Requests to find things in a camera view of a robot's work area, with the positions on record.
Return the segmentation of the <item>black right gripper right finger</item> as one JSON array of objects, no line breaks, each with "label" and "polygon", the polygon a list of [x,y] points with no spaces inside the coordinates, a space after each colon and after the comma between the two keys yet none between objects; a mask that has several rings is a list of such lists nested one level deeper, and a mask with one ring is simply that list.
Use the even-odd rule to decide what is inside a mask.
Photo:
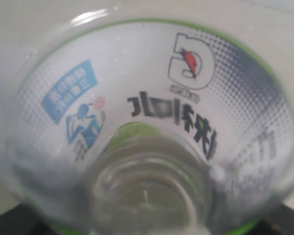
[{"label": "black right gripper right finger", "polygon": [[281,205],[264,217],[253,229],[253,235],[294,235],[294,209]]}]

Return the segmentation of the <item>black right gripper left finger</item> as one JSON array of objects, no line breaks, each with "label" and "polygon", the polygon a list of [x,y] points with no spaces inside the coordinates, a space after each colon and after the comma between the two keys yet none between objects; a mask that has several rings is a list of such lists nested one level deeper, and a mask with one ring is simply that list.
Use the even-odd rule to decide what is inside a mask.
[{"label": "black right gripper left finger", "polygon": [[0,235],[48,235],[49,227],[34,211],[18,205],[0,215]]}]

